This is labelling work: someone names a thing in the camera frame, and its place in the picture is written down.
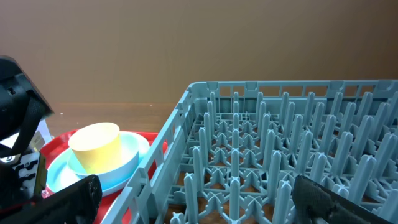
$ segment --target yellow bowl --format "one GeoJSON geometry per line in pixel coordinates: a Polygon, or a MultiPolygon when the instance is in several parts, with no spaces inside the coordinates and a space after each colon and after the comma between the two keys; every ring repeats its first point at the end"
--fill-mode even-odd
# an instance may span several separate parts
{"type": "Polygon", "coordinates": [[[118,168],[121,158],[119,126],[92,124],[78,130],[69,139],[69,147],[87,174],[101,174],[118,168]]]}

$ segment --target red tray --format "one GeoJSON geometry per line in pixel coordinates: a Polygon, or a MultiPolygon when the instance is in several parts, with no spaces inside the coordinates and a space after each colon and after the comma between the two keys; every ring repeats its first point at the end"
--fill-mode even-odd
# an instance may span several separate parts
{"type": "MultiPolygon", "coordinates": [[[[70,136],[72,136],[73,133],[75,133],[77,130],[67,132],[65,134],[61,134],[60,136],[56,137],[52,141],[50,141],[48,144],[46,144],[40,152],[45,156],[46,161],[45,161],[45,168],[48,169],[51,162],[57,158],[59,154],[61,154],[63,151],[67,150],[69,148],[68,145],[68,140],[70,136]]],[[[152,145],[154,142],[157,133],[145,133],[145,132],[135,132],[137,134],[142,135],[144,138],[146,138],[149,142],[149,145],[152,145]]],[[[167,149],[167,145],[163,145],[163,152],[165,152],[167,149]]],[[[149,177],[152,177],[152,175],[155,172],[156,167],[153,166],[149,169],[148,175],[149,177]]],[[[47,195],[52,195],[53,192],[49,190],[46,187],[47,195]]],[[[122,190],[119,190],[111,195],[108,195],[106,197],[103,197],[101,200],[101,205],[99,206],[97,217],[95,218],[94,223],[99,224],[101,223],[102,219],[104,218],[106,212],[108,211],[109,207],[112,205],[114,199],[120,194],[122,190]]],[[[129,223],[131,220],[131,213],[129,210],[126,211],[126,213],[123,216],[122,222],[123,223],[129,223]]]]}

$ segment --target yellow cup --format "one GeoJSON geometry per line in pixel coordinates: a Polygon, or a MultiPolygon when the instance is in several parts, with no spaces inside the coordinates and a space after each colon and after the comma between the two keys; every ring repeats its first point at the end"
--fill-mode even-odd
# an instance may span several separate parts
{"type": "Polygon", "coordinates": [[[70,137],[69,147],[87,174],[102,174],[120,166],[119,132],[116,124],[97,123],[78,130],[70,137]]]}

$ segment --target bowl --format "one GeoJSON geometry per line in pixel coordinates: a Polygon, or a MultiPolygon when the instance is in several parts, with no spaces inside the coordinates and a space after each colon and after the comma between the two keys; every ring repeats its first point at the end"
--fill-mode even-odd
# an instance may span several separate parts
{"type": "MultiPolygon", "coordinates": [[[[130,178],[138,166],[139,152],[149,149],[148,141],[136,133],[121,131],[120,140],[121,153],[118,167],[107,172],[96,174],[99,177],[103,189],[118,185],[130,178]]],[[[86,173],[74,153],[71,153],[69,157],[68,168],[79,178],[85,178],[90,175],[86,173]]]]}

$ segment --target wooden table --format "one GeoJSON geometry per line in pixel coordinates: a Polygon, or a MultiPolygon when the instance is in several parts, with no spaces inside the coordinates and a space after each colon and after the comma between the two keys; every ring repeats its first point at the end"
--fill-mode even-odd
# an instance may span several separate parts
{"type": "MultiPolygon", "coordinates": [[[[121,128],[129,131],[159,132],[170,116],[175,107],[175,103],[60,103],[53,105],[55,114],[49,117],[47,126],[50,133],[58,136],[62,133],[79,129],[90,124],[99,122],[112,122],[121,128]]],[[[182,172],[178,179],[178,184],[183,185],[185,173],[182,172]]],[[[198,209],[202,212],[205,209],[207,201],[198,197],[198,209]]],[[[226,202],[223,208],[229,214],[229,203],[226,202]]],[[[266,217],[272,220],[274,207],[265,205],[263,210],[266,217]]],[[[169,223],[172,213],[185,212],[185,206],[170,205],[165,216],[165,222],[169,223]]],[[[199,223],[226,223],[226,221],[214,211],[201,219],[199,223]]],[[[245,220],[243,223],[257,223],[253,217],[245,220]]]]}

